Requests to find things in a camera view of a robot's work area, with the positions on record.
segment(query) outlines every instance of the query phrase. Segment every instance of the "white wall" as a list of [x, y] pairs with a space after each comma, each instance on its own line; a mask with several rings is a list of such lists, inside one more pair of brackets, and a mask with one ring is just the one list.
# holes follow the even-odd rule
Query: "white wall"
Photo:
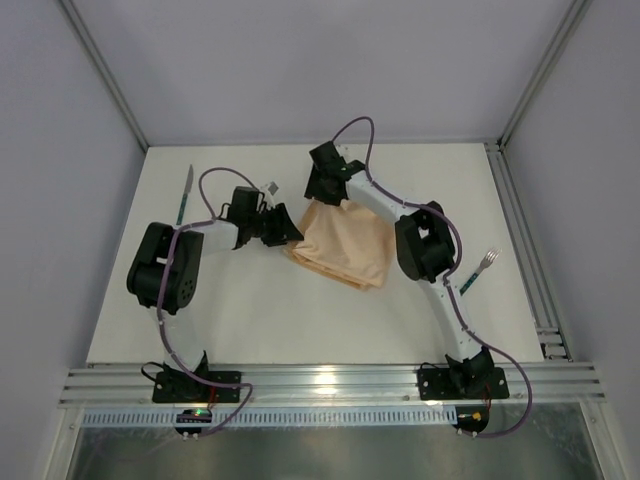
[[52, 0], [0, 6], [0, 476], [51, 446], [80, 365], [142, 152]]
[[75, 2], [153, 145], [496, 138], [570, 3]]
[[639, 45], [637, 0], [593, 2], [508, 149], [578, 357], [602, 369], [634, 453], [640, 452]]

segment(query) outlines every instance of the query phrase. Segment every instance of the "gray floor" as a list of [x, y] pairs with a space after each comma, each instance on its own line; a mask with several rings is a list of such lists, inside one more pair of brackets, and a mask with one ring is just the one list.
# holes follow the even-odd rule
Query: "gray floor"
[[[521, 412], [494, 406], [490, 427], [508, 426]], [[447, 426], [244, 429], [198, 442], [176, 437], [159, 429], [87, 429], [69, 479], [603, 478], [580, 409], [567, 404], [535, 406], [520, 431], [498, 440], [459, 437]]]

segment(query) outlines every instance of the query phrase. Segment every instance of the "knife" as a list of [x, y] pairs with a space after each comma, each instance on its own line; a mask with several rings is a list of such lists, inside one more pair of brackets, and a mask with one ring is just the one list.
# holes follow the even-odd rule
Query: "knife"
[[184, 184], [184, 191], [182, 192], [182, 201], [180, 202], [180, 211], [178, 212], [178, 220], [176, 225], [182, 225], [182, 217], [184, 217], [184, 209], [187, 206], [187, 199], [191, 192], [191, 186], [193, 185], [193, 165], [189, 165], [189, 173], [187, 173], [187, 181]]

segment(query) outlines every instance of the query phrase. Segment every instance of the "white table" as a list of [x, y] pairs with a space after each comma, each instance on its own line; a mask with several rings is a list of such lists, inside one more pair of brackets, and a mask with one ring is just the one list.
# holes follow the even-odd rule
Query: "white table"
[[[126, 290], [126, 276], [147, 225], [176, 221], [189, 164], [194, 189], [184, 223], [206, 218], [200, 174], [233, 167], [262, 185], [281, 188], [294, 222], [308, 205], [303, 196], [315, 145], [161, 147], [147, 154], [87, 361], [162, 361], [156, 326]], [[363, 159], [364, 146], [350, 146]], [[437, 200], [459, 228], [464, 257], [458, 284], [486, 251], [502, 255], [465, 294], [479, 335], [524, 362], [542, 361], [489, 164], [481, 144], [376, 145], [374, 176], [406, 198]], [[205, 180], [215, 208], [230, 201], [240, 179], [229, 173]], [[279, 248], [258, 239], [240, 250], [204, 260], [190, 308], [215, 363], [420, 363], [443, 361], [441, 334], [431, 308], [394, 262], [382, 289], [360, 292], [302, 268]]]

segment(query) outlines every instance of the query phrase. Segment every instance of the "folded towel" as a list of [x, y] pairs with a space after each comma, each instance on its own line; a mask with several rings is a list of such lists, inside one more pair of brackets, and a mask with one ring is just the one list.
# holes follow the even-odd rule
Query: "folded towel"
[[285, 253], [295, 262], [360, 290], [382, 287], [395, 252], [393, 227], [371, 210], [344, 200], [313, 200], [298, 229], [304, 240]]

